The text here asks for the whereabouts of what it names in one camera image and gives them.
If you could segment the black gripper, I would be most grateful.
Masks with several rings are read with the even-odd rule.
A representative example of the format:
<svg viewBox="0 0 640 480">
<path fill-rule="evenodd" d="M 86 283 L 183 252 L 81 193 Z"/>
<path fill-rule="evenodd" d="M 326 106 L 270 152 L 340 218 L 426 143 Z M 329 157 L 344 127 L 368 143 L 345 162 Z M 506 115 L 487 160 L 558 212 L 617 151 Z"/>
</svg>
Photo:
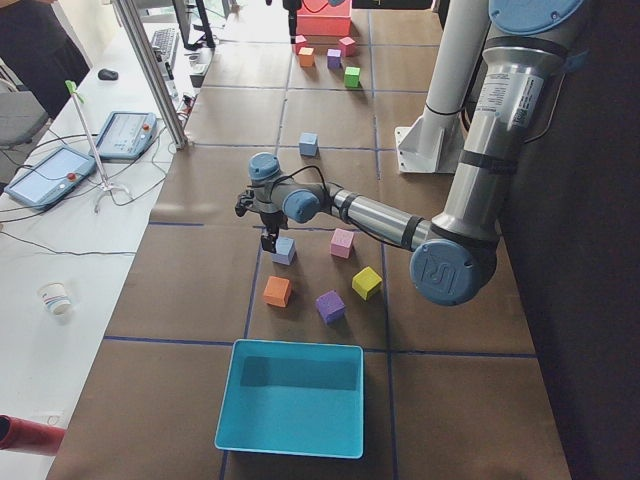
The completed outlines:
<svg viewBox="0 0 640 480">
<path fill-rule="evenodd" d="M 281 229 L 287 228 L 287 217 L 282 211 L 260 214 L 266 234 L 260 237 L 261 248 L 264 251 L 276 251 L 277 240 Z"/>
</svg>

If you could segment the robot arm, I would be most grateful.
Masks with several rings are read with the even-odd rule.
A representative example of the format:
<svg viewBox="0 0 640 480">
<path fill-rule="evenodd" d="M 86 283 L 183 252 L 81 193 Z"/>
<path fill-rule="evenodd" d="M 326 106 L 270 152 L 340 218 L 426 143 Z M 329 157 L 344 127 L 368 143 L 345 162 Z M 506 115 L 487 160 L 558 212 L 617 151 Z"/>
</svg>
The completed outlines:
<svg viewBox="0 0 640 480">
<path fill-rule="evenodd" d="M 298 11 L 304 6 L 303 0 L 282 0 L 282 8 L 287 12 L 288 33 L 290 44 L 294 45 L 297 37 Z M 339 6 L 344 0 L 327 0 L 326 4 L 332 7 Z"/>
<path fill-rule="evenodd" d="M 254 155 L 235 212 L 256 213 L 273 251 L 290 222 L 326 213 L 412 254 L 431 302 L 465 303 L 496 269 L 496 221 L 545 83 L 564 72 L 588 1 L 451 1 L 423 113 L 396 132 L 404 173 L 449 173 L 443 211 L 423 219 L 327 181 L 299 183 L 276 156 Z"/>
</svg>

